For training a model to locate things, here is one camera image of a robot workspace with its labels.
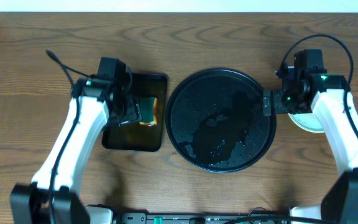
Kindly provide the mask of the black rectangular tray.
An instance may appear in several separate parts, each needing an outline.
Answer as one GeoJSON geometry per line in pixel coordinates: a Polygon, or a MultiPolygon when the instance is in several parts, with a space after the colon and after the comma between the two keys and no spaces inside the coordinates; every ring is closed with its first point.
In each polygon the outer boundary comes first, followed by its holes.
{"type": "Polygon", "coordinates": [[[164,74],[134,73],[128,94],[141,98],[156,97],[157,125],[143,126],[139,122],[120,127],[107,127],[102,145],[106,149],[155,152],[162,143],[163,119],[167,93],[167,76],[164,74]]]}

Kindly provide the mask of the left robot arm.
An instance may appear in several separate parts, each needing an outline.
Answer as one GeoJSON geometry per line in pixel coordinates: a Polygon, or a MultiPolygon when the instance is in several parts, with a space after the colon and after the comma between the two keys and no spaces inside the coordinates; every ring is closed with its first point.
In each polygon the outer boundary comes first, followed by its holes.
{"type": "Polygon", "coordinates": [[[29,185],[10,195],[14,223],[112,223],[114,210],[84,206],[79,198],[85,167],[104,129],[141,119],[139,99],[119,82],[81,78],[71,89],[65,123],[29,185]]]}

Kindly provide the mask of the black round tray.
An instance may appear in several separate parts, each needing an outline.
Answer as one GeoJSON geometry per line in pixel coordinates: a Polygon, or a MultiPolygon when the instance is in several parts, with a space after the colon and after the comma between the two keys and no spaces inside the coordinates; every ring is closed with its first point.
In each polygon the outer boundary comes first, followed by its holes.
{"type": "Polygon", "coordinates": [[[277,119],[262,110],[263,87],[237,70],[211,68],[184,79],[165,112],[168,137],[186,161],[228,173],[255,164],[269,150],[277,119]]]}

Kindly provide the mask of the orange green sponge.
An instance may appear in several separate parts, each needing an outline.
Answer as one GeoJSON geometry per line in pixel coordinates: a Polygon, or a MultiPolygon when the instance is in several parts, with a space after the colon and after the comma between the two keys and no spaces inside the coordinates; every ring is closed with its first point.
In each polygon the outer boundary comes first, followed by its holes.
{"type": "Polygon", "coordinates": [[[156,97],[141,98],[139,101],[140,113],[142,116],[140,125],[157,125],[157,102],[156,97]]]}

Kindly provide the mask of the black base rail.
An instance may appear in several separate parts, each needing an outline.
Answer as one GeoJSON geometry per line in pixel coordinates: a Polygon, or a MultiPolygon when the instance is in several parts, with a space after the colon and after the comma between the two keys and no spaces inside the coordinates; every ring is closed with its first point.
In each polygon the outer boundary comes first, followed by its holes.
{"type": "Polygon", "coordinates": [[[272,212],[252,212],[251,214],[201,214],[201,213],[116,213],[112,224],[222,224],[245,217],[273,216],[272,212]]]}

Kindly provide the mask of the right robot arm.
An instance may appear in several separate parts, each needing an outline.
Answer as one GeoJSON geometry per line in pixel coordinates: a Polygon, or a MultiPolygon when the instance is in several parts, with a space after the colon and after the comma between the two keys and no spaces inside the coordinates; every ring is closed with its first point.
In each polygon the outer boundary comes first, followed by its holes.
{"type": "Polygon", "coordinates": [[[358,114],[343,75],[284,68],[281,90],[266,90],[264,115],[312,113],[333,152],[338,179],[320,205],[293,207],[290,216],[334,223],[358,223],[358,114]]]}

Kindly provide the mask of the mint green plate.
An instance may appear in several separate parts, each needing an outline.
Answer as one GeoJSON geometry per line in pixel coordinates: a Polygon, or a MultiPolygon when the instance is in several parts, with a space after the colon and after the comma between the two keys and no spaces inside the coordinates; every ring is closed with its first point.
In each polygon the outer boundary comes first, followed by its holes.
{"type": "Polygon", "coordinates": [[[289,114],[290,119],[301,129],[311,133],[324,133],[324,129],[313,113],[289,114]]]}

